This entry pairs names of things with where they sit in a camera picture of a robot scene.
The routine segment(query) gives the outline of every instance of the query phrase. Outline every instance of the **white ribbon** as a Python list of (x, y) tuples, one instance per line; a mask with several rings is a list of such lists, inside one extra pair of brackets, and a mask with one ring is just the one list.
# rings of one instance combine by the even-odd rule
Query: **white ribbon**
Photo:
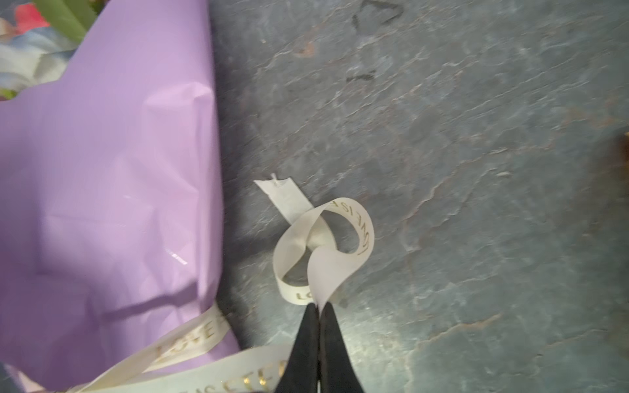
[[(291, 223), (273, 252), (273, 271), (283, 298), (295, 304), (314, 301), (325, 305), (334, 291), (358, 270), (374, 248), (374, 227), (367, 211), (349, 198), (336, 198), (314, 208), (292, 179), (255, 182)], [(347, 219), (358, 234), (353, 253), (337, 250), (330, 228), (321, 214), (337, 213)], [(283, 278), (308, 247), (309, 285), (295, 286)], [(143, 374), (183, 362), (210, 351), (227, 331), (216, 305), (184, 323), (152, 345), (124, 359), (87, 385), (71, 393), (214, 393), (270, 392), (284, 372), (291, 346), (261, 346), (242, 351), (192, 370), (166, 375)]]

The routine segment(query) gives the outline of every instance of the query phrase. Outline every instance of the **gray stone floor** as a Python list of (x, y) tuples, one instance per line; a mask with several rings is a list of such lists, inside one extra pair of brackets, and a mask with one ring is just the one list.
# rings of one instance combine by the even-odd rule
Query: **gray stone floor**
[(254, 179), (352, 197), (376, 249), (336, 307), (367, 392), (629, 392), (629, 3), (211, 2), (219, 303), (244, 347), (303, 309)]

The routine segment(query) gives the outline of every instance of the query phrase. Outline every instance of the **gold lettering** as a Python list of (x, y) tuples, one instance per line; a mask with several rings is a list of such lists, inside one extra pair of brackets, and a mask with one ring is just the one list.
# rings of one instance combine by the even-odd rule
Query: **gold lettering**
[(235, 390), (231, 390), (231, 389), (230, 389), (230, 387), (229, 387), (229, 385), (228, 385), (230, 382), (231, 382), (231, 381), (223, 382), (223, 389), (225, 389), (225, 391), (226, 391), (227, 393), (234, 393), (234, 392), (235, 392)]
[(260, 381), (260, 386), (262, 386), (262, 390), (264, 390), (265, 392), (270, 392), (269, 387), (267, 386), (267, 382), (272, 380), (272, 377), (264, 377), (264, 373), (262, 372), (264, 370), (264, 368), (261, 368), (260, 370), (258, 370), (258, 379)]
[(205, 332), (205, 338), (210, 338), (214, 335), (214, 333), (210, 333), (212, 331), (212, 322), (210, 321), (203, 326), (203, 331)]
[(195, 343), (198, 343), (198, 342), (199, 342), (199, 340), (201, 339), (201, 337), (200, 337), (200, 336), (195, 335), (195, 334), (194, 334), (194, 333), (192, 333), (192, 332), (190, 332), (190, 333), (186, 334), (186, 337), (187, 337), (187, 341), (192, 341), (192, 342), (195, 342)]
[(188, 342), (186, 341), (186, 338), (185, 337), (179, 337), (172, 344), (172, 348), (170, 350), (175, 352), (175, 353), (177, 353), (177, 352), (183, 351), (187, 346), (188, 346)]
[(286, 371), (286, 364), (288, 362), (285, 360), (280, 360), (279, 361), (279, 370), (277, 371), (277, 374), (279, 375), (279, 377), (281, 378), (282, 375), (284, 375), (284, 372)]
[(253, 392), (253, 387), (251, 387), (251, 380), (249, 379), (249, 375), (252, 375), (252, 372), (248, 372), (242, 376), (242, 382), (245, 384), (245, 387), (249, 389), (250, 392)]

